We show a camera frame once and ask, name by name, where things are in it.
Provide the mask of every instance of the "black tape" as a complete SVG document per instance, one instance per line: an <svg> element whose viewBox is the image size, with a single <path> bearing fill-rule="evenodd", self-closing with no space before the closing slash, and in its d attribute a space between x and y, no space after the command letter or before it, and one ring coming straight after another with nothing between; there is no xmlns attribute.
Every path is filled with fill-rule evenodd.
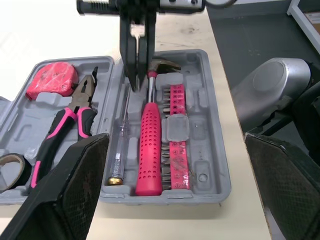
<svg viewBox="0 0 320 240"><path fill-rule="evenodd" d="M8 163L19 163L20 164L20 171L18 176L7 186L1 187L0 192L14 189L18 186L26 185L27 181L31 176L31 165L30 163L24 158L24 156L17 154L17 153L9 153L0 157L0 166L4 166Z"/></svg>

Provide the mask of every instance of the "hammer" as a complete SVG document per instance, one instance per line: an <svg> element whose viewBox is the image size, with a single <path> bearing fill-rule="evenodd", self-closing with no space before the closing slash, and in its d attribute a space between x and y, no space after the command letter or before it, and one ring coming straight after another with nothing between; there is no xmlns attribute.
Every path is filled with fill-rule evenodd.
<svg viewBox="0 0 320 240"><path fill-rule="evenodd" d="M137 196L159 196L162 193L161 116L155 103L155 81L160 71L180 69L178 64L165 59L153 59L149 65L147 104L141 118L139 168L135 188Z"/></svg>

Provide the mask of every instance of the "table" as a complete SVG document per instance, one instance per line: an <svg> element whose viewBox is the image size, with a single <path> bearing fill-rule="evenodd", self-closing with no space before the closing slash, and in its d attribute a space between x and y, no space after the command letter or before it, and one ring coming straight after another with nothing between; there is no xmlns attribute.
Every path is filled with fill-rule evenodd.
<svg viewBox="0 0 320 240"><path fill-rule="evenodd" d="M74 0L0 0L0 96L13 100L43 60L119 54L119 18L79 16ZM156 50L203 49L209 55L232 191L221 204L125 206L99 202L88 240L270 240L208 13L160 15ZM19 206L0 206L0 232Z"/></svg>

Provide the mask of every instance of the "pliers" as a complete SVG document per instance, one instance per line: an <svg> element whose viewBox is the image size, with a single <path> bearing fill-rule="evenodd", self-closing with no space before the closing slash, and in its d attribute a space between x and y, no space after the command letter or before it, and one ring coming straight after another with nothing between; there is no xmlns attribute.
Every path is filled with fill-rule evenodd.
<svg viewBox="0 0 320 240"><path fill-rule="evenodd" d="M69 130L78 121L78 141L91 136L90 129L97 113L91 108L91 101L97 86L96 66L92 75L86 75L72 94L72 101L63 110L57 112L50 130L41 143L34 171L31 176L30 188L34 189L37 182L51 170L56 152Z"/></svg>

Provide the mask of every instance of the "gray plastic tool case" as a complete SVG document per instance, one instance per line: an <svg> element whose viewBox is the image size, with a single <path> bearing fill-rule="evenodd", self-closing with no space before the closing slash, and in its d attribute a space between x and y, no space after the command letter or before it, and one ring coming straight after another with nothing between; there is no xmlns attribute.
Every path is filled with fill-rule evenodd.
<svg viewBox="0 0 320 240"><path fill-rule="evenodd" d="M231 183L208 55L199 49L163 51L155 55L181 65L180 73L157 76L156 100L162 122L165 123L162 104L163 89L173 84L184 84L189 120L187 159L190 169L190 190L169 189L164 190L160 196L135 195L139 165L140 124L147 98L146 85L143 86L141 92L131 91L130 93L127 110L129 137L126 141L127 159L124 169L124 185L107 185L110 166L116 155L126 94L129 89L122 62L115 64L113 59L107 56L43 61L34 67L14 102L0 98L0 110L2 110L0 112L2 113L0 115L0 156L18 153L24 155L27 161L34 166L38 148L55 114L71 101L71 97L62 97L56 93L40 93L35 101L28 100L25 93L38 70L52 62L69 62L76 68L80 81L85 75L91 74L95 66L98 66L98 82L92 99L92 108L97 110L97 115L94 118L91 133L93 135L110 134L100 200L106 203L127 205L194 205L223 201L231 192ZM163 142L167 141L164 129L167 127L166 124L162 126ZM54 165L59 163L67 148L77 141L77 137L77 125L75 124L60 145ZM0 175L0 184L4 184L2 175ZM21 204L28 196L27 186L29 184L30 179L26 186L18 186L15 189L0 192L0 204Z"/></svg>

